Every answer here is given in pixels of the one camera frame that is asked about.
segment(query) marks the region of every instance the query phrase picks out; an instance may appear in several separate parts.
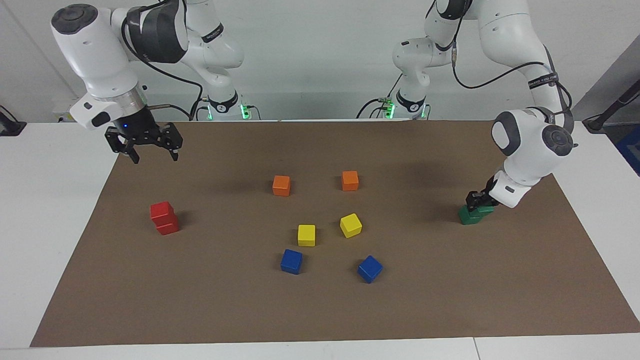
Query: stacked green blocks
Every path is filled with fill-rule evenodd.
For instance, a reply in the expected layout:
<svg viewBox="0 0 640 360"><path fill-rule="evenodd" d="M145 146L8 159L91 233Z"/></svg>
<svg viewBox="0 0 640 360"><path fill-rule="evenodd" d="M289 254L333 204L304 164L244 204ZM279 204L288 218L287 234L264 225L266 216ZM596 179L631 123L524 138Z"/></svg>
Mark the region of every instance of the stacked green blocks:
<svg viewBox="0 0 640 360"><path fill-rule="evenodd" d="M460 217L460 221L462 221L462 225L474 225L479 223L485 216L493 213L493 209L493 206L481 206L469 212L467 206L464 205L458 211L458 216Z"/></svg>

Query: stacked red blocks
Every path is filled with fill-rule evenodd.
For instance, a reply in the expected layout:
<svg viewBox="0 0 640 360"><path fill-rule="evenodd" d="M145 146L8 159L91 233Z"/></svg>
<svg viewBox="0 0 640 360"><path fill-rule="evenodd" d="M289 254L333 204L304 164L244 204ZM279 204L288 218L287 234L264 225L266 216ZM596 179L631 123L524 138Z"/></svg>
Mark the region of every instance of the stacked red blocks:
<svg viewBox="0 0 640 360"><path fill-rule="evenodd" d="M162 235L169 235L180 230L178 217L173 213L173 207L168 201L151 205L151 220L156 225L156 230Z"/></svg>

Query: table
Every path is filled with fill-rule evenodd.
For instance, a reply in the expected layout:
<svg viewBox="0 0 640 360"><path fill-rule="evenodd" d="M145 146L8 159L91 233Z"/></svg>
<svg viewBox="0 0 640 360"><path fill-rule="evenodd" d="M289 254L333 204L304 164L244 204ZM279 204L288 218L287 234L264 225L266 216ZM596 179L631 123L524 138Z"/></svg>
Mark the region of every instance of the table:
<svg viewBox="0 0 640 360"><path fill-rule="evenodd" d="M640 179L604 135L554 173L625 298L640 315ZM0 141L1 359L637 359L640 334L327 343L133 345L27 349L116 156L102 131L30 124Z"/></svg>

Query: yellow block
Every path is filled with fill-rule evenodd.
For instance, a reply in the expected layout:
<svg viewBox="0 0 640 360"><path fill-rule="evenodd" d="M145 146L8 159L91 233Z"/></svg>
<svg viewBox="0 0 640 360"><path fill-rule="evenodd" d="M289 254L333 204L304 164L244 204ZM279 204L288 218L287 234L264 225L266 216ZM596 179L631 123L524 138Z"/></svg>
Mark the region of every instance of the yellow block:
<svg viewBox="0 0 640 360"><path fill-rule="evenodd" d="M342 229L344 236L348 239L362 232L362 223L360 222L358 215L351 214L340 219L340 228Z"/></svg>
<svg viewBox="0 0 640 360"><path fill-rule="evenodd" d="M315 225L299 225L298 226L298 246L316 246L316 226Z"/></svg>

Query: cube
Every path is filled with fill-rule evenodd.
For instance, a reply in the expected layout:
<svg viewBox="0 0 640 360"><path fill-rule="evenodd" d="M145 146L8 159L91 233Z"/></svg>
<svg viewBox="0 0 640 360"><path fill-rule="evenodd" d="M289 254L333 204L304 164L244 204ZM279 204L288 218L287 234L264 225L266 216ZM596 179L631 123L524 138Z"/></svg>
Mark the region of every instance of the cube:
<svg viewBox="0 0 640 360"><path fill-rule="evenodd" d="M358 215L351 214L340 219L340 228L344 236L348 239L362 232L362 223Z"/></svg>
<svg viewBox="0 0 640 360"><path fill-rule="evenodd" d="M493 210L493 206L481 206L469 212L467 206L463 205L458 211L458 216L462 225L474 225L480 223L485 216L493 213Z"/></svg>
<svg viewBox="0 0 640 360"><path fill-rule="evenodd" d="M169 234L177 233L178 231L180 231L180 227L178 227L178 223L175 222L175 223L166 224L162 226L156 226L156 230L158 230L158 232L161 233L162 235L169 235Z"/></svg>
<svg viewBox="0 0 640 360"><path fill-rule="evenodd" d="M298 226L298 246L304 246L304 247L316 246L316 226L315 225L299 225Z"/></svg>
<svg viewBox="0 0 640 360"><path fill-rule="evenodd" d="M173 212L173 207L168 201L151 205L149 212L151 221L153 221L156 226L177 223L177 217Z"/></svg>
<svg viewBox="0 0 640 360"><path fill-rule="evenodd" d="M282 261L280 262L280 269L290 274L300 274L300 268L302 267L302 253L293 250L284 250L282 255Z"/></svg>
<svg viewBox="0 0 640 360"><path fill-rule="evenodd" d="M382 269L382 264L380 264L373 256L369 255L362 263L360 263L360 266L358 266L358 274L364 279L364 281L370 284L378 277Z"/></svg>
<svg viewBox="0 0 640 360"><path fill-rule="evenodd" d="M342 172L342 191L354 192L358 190L360 181L358 180L357 171L343 171Z"/></svg>
<svg viewBox="0 0 640 360"><path fill-rule="evenodd" d="M289 176L276 175L273 178L273 195L289 196L291 193L291 178Z"/></svg>

